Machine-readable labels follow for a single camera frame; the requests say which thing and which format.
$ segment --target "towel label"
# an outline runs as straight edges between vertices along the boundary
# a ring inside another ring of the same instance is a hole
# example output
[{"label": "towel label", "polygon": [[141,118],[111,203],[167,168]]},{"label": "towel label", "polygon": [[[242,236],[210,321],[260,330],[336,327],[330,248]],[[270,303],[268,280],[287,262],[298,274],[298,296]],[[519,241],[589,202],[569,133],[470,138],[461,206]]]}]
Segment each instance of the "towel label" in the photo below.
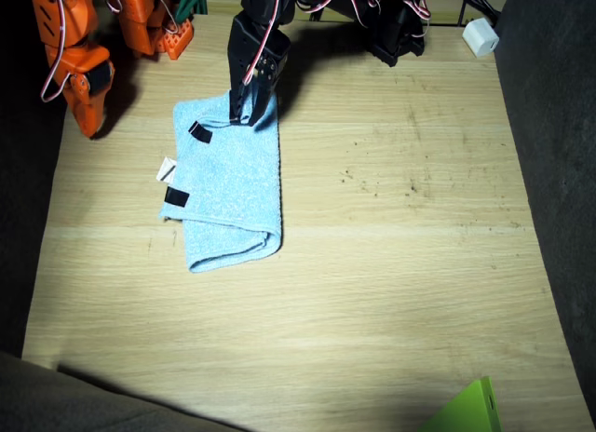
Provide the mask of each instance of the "towel label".
[{"label": "towel label", "polygon": [[191,136],[193,136],[199,142],[203,143],[211,142],[211,137],[213,136],[211,131],[201,127],[198,122],[193,123],[193,126],[188,129],[188,132],[190,132]]},{"label": "towel label", "polygon": [[164,200],[172,206],[184,207],[188,197],[189,195],[186,192],[168,187],[168,190],[166,190],[166,198]]},{"label": "towel label", "polygon": [[176,161],[166,157],[157,172],[156,179],[160,182],[172,183],[176,174]]}]

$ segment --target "white plug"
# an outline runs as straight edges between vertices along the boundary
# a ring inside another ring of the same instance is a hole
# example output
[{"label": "white plug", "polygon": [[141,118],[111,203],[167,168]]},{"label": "white plug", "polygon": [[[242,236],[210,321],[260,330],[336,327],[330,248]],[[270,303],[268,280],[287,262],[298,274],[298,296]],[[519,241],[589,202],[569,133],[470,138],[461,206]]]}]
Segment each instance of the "white plug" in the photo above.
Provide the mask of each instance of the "white plug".
[{"label": "white plug", "polygon": [[464,40],[474,55],[481,57],[491,53],[499,42],[498,35],[485,18],[469,22],[464,29]]}]

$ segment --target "orange robot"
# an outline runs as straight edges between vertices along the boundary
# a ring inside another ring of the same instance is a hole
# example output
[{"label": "orange robot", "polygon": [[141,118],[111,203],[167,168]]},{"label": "orange robot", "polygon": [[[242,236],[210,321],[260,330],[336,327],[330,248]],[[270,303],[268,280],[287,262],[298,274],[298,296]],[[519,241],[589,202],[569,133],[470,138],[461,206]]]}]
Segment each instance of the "orange robot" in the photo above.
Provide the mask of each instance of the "orange robot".
[{"label": "orange robot", "polygon": [[[102,125],[103,101],[115,73],[110,52],[88,40],[98,26],[93,0],[33,2],[37,27],[51,65],[41,99],[48,102],[64,94],[81,131],[91,138]],[[171,59],[177,60],[193,38],[189,20],[182,24],[174,21],[169,0],[106,3],[118,15],[125,42],[137,56],[167,52]],[[58,90],[47,97],[52,80]]]}]

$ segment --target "wooden floor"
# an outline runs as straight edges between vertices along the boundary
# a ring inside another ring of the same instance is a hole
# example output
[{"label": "wooden floor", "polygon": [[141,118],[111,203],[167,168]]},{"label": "wooden floor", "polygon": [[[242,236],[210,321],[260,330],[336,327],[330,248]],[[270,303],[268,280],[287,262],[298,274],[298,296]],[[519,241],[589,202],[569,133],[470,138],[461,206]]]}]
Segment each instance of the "wooden floor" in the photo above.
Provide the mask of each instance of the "wooden floor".
[{"label": "wooden floor", "polygon": [[484,375],[504,430],[593,430],[494,58],[459,29],[390,69],[351,25],[292,24],[283,246],[186,270],[155,175],[174,103],[229,88],[230,24],[198,18],[178,61],[117,64],[103,139],[66,116],[25,358],[260,432],[415,430]]}]

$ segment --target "towel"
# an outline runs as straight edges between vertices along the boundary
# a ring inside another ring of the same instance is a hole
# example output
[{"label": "towel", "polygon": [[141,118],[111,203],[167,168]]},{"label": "towel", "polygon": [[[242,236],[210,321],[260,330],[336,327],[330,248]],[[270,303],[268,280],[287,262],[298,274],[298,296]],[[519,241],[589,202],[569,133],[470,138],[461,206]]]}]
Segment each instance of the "towel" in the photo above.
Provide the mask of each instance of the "towel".
[{"label": "towel", "polygon": [[[252,98],[244,102],[244,123]],[[230,125],[229,92],[174,107],[178,165],[159,217],[183,222],[191,272],[258,260],[279,249],[277,108],[274,96],[249,127]]]}]

